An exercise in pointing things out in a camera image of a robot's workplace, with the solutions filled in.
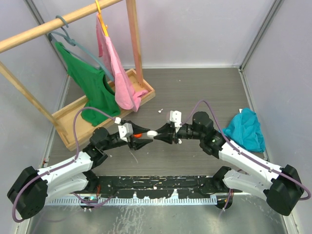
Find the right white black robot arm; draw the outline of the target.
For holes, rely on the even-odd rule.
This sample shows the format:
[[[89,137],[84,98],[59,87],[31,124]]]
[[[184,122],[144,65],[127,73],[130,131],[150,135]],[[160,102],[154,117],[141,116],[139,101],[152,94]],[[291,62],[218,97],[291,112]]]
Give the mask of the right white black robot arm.
[[[208,155],[226,161],[245,174],[221,167],[214,175],[214,187],[219,192],[240,190],[257,196],[281,215],[289,216],[304,193],[297,170],[265,161],[225,138],[214,128],[206,112],[196,112],[191,124],[181,124],[181,112],[171,111],[169,120],[148,137],[178,144],[182,139],[198,139],[200,148]]]

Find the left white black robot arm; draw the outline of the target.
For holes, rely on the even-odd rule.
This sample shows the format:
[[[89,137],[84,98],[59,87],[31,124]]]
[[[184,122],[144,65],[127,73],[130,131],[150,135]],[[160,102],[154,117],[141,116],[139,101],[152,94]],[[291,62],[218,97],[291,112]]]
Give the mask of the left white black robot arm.
[[[90,143],[76,155],[55,165],[34,169],[29,166],[22,170],[7,193],[12,202],[12,218],[16,223],[39,213],[48,202],[63,195],[85,191],[93,193],[98,182],[91,171],[107,159],[106,150],[127,145],[138,150],[152,139],[139,139],[135,136],[148,132],[130,120],[122,120],[118,131],[110,134],[104,127],[96,128]]]

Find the white round charging case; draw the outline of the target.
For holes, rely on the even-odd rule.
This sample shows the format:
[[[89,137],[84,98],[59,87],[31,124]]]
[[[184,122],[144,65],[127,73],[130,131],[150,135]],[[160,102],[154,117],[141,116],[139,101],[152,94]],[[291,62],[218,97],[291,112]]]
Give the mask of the white round charging case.
[[[149,138],[154,138],[158,135],[158,132],[157,131],[154,131],[154,130],[150,130],[146,133],[147,137]]]

